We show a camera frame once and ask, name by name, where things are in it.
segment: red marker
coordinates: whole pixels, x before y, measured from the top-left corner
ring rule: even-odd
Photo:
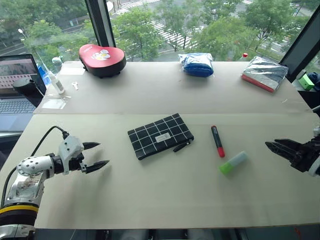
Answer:
[[[211,132],[215,141],[216,149],[218,150],[220,158],[223,158],[225,156],[224,147],[222,146],[219,133],[216,126],[211,127]]]

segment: laptop keyboard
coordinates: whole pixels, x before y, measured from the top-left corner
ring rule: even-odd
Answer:
[[[27,99],[8,99],[0,101],[0,114],[32,114],[36,109]]]

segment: laptop screen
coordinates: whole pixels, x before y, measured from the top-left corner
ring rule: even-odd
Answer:
[[[13,88],[14,82],[21,78],[32,79],[43,94],[46,92],[46,86],[31,54],[0,56],[0,98],[22,96]]]

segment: clear plastic bag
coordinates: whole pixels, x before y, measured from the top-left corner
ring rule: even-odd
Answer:
[[[243,70],[241,78],[273,93],[287,73],[288,67],[255,56]]]
[[[182,69],[187,74],[197,77],[209,77],[214,73],[211,61],[213,58],[210,53],[187,53],[179,54]]]

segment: white table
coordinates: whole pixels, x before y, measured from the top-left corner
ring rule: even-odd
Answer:
[[[284,80],[270,93],[240,78],[247,62],[213,62],[214,76],[194,77],[179,62],[128,62],[112,78],[82,73],[80,62],[66,62],[59,79],[65,87],[63,109],[42,108],[59,98],[50,86],[35,114],[234,114],[312,112]],[[78,90],[72,83],[78,82]]]
[[[84,142],[85,161],[111,160],[94,173],[56,175],[45,183],[36,228],[160,229],[233,228],[318,223],[320,179],[292,168],[265,141],[290,138],[305,143],[319,118],[295,114],[181,114],[194,142],[137,160],[127,131],[166,115],[40,114],[31,119],[0,174],[28,157],[42,135],[59,125]],[[210,131],[217,125],[226,157]],[[52,132],[37,155],[57,153],[62,141]],[[246,151],[249,159],[229,175],[218,167]]]

